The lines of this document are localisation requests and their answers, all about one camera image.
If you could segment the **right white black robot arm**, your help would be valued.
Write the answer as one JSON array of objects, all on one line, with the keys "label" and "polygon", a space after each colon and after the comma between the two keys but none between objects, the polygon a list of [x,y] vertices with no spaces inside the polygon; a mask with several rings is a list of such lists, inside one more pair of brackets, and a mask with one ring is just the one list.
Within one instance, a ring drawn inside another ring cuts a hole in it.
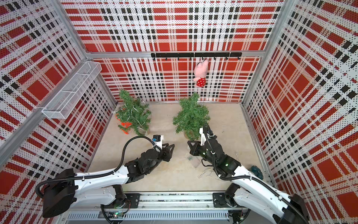
[{"label": "right white black robot arm", "polygon": [[200,129],[200,141],[188,141],[190,154],[207,161],[220,180],[230,181],[224,193],[227,205],[245,207],[273,224],[307,224],[309,214],[302,197],[289,195],[225,154],[208,124]]}]

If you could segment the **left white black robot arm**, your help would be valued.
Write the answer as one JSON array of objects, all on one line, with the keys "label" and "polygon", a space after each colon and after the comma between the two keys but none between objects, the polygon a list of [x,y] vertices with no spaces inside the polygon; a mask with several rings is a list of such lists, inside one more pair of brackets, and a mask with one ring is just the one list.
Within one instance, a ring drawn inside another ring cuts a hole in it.
[{"label": "left white black robot arm", "polygon": [[43,218],[56,217],[75,207],[86,205],[122,205],[127,202],[122,185],[143,179],[158,165],[169,162],[175,145],[163,143],[161,135],[144,137],[152,148],[135,160],[124,163],[125,151],[136,136],[128,140],[123,148],[120,164],[114,169],[93,173],[75,173],[66,169],[53,179],[37,184],[35,192],[43,200]]}]

